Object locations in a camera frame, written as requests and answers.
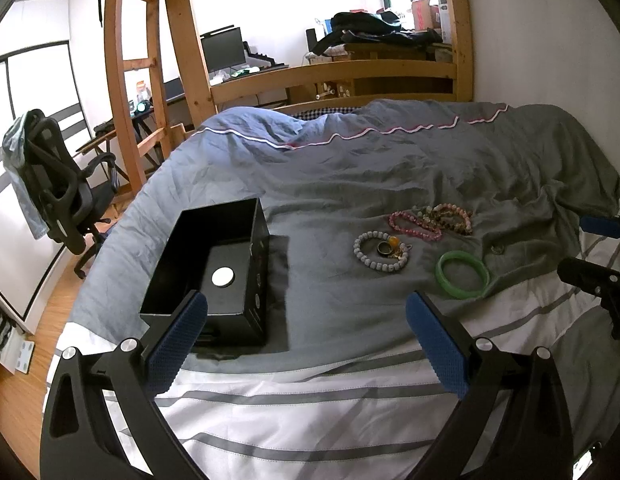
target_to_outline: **wooden ladder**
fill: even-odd
[[[148,57],[144,59],[123,59],[121,37],[123,0],[106,0],[104,12],[103,34],[107,88],[114,127],[116,128],[116,138],[130,182],[131,196],[135,196],[146,181],[141,157],[160,142],[161,152],[167,158],[170,152],[186,137],[183,124],[170,126],[168,120],[159,44],[159,0],[142,1],[146,3],[145,23],[148,52]],[[130,118],[124,73],[143,68],[150,70],[150,88],[157,129],[137,143]]]

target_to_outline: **bed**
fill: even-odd
[[[112,118],[116,137],[129,176],[129,184],[122,187],[126,197],[135,196],[146,181],[141,158],[157,143],[167,158],[171,150],[187,137],[183,125],[168,121],[161,48],[159,41],[159,1],[146,3],[147,57],[123,59],[122,1],[105,0],[104,54],[107,88],[110,95]],[[165,0],[170,23],[170,35],[179,66],[179,74],[190,112],[192,124],[201,124],[215,115],[223,105],[245,96],[261,92],[314,85],[325,81],[400,78],[411,92],[356,95],[337,97],[326,102],[302,102],[277,108],[285,114],[329,107],[359,107],[379,98],[397,100],[427,100],[467,102],[472,100],[473,52],[472,28],[468,0],[446,0],[450,24],[452,62],[423,59],[359,59],[340,62],[295,66],[250,75],[211,86],[197,31],[191,0]],[[299,24],[303,35],[304,26]],[[137,144],[128,108],[124,73],[147,68],[154,105],[156,131]]]
[[[64,348],[107,351],[144,333],[142,298],[182,209],[252,196],[271,234],[267,345],[190,354],[156,399],[209,478],[404,478],[456,403],[405,320],[417,287],[472,336],[506,351],[551,349],[575,453],[612,434],[620,342],[595,298],[555,269],[578,255],[620,270],[619,240],[578,229],[578,215],[620,211],[620,177],[584,128],[548,105],[375,100],[309,121],[255,108],[209,118],[112,229],[48,382]],[[408,265],[394,274],[353,256],[360,233],[389,229],[389,213],[441,202],[474,212],[472,236],[414,238]],[[452,300],[434,278],[437,258],[458,249],[492,275],[478,300]],[[471,280],[463,267],[454,272]],[[486,456],[505,399],[468,468]],[[116,398],[106,401],[131,463],[146,469]]]

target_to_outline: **bracelet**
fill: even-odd
[[[412,222],[413,224],[418,225],[422,229],[425,229],[426,231],[430,231],[430,233],[427,233],[425,231],[418,231],[416,229],[408,229],[408,228],[400,227],[396,223],[397,218],[403,218],[404,220],[407,220],[408,222]],[[418,219],[416,218],[416,216],[406,211],[395,211],[388,217],[388,223],[390,224],[390,227],[394,229],[395,231],[398,231],[408,236],[416,236],[418,238],[421,238],[422,240],[426,240],[427,242],[436,242],[440,240],[442,236],[441,229],[439,228],[439,226],[437,226],[433,222],[428,223],[427,221]]]
[[[420,210],[414,206],[414,209],[417,209],[417,218],[427,226],[436,226],[465,236],[472,234],[472,222],[470,221],[472,213],[458,205],[439,204],[434,207],[427,206]],[[461,221],[455,223],[452,219],[455,216],[460,217]]]
[[[452,285],[443,273],[443,264],[450,260],[460,260],[466,264],[469,264],[469,266],[476,270],[481,277],[484,282],[484,288],[482,288],[482,290],[463,290],[462,288],[458,288],[458,286]],[[435,276],[437,277],[437,282],[439,282],[441,288],[457,300],[478,298],[486,292],[488,285],[490,284],[490,272],[488,272],[488,269],[484,263],[465,251],[450,251],[449,253],[445,253],[441,256],[437,262],[437,267],[435,268]]]
[[[398,258],[399,261],[395,264],[381,264],[375,261],[372,261],[362,250],[361,250],[361,242],[365,240],[370,240],[372,238],[379,238],[382,240],[379,243],[379,247],[377,251],[383,256],[391,256]],[[385,247],[381,248],[381,245],[389,246],[392,249],[392,253],[388,253],[385,250]],[[405,267],[405,264],[408,263],[408,252],[410,251],[411,246],[401,243],[401,241],[396,236],[391,236],[388,233],[384,233],[381,231],[368,231],[367,233],[363,233],[356,240],[354,240],[354,255],[360,260],[366,267],[370,267],[370,269],[380,270],[381,272],[395,272],[397,270],[401,270]]]

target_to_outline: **pink beaded bracelet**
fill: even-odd
[[[425,231],[418,231],[417,229],[400,227],[396,223],[397,218],[403,218],[404,220],[407,220],[408,222],[411,222],[415,225],[418,225],[422,229],[425,229]],[[388,223],[390,224],[390,227],[395,231],[409,236],[416,236],[418,238],[421,238],[422,240],[426,240],[427,242],[436,242],[442,237],[441,229],[434,222],[429,222],[424,219],[416,218],[416,216],[411,215],[407,211],[395,211],[388,218]]]

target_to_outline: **beaded bracelet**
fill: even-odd
[[[461,221],[455,224],[451,218],[453,216],[460,216]],[[434,207],[427,206],[417,212],[417,219],[428,226],[449,229],[450,231],[466,236],[472,234],[471,216],[471,212],[468,213],[465,209],[455,204],[439,204]]]
[[[400,227],[396,223],[397,218],[403,218],[408,222],[412,222],[413,224],[432,232],[432,234],[426,233],[424,231],[417,231],[416,229]],[[440,240],[443,235],[439,226],[437,226],[434,222],[427,222],[425,219],[416,218],[414,215],[411,215],[407,211],[395,211],[388,217],[388,223],[390,224],[390,227],[395,231],[406,234],[408,236],[416,236],[418,238],[421,238],[422,240],[426,240],[427,242],[436,242]]]
[[[388,233],[383,233],[381,231],[368,231],[367,233],[363,233],[356,240],[354,240],[354,255],[358,260],[366,266],[370,267],[370,269],[380,270],[381,272],[395,272],[397,270],[401,270],[405,267],[405,264],[408,263],[408,252],[410,251],[411,246],[407,246],[404,243],[400,243],[396,248],[396,252],[393,256],[397,257],[399,261],[395,264],[381,264],[378,262],[372,261],[363,251],[361,250],[361,242],[365,240],[370,240],[372,238],[379,238],[384,242],[389,242],[390,238],[398,238],[389,235]]]

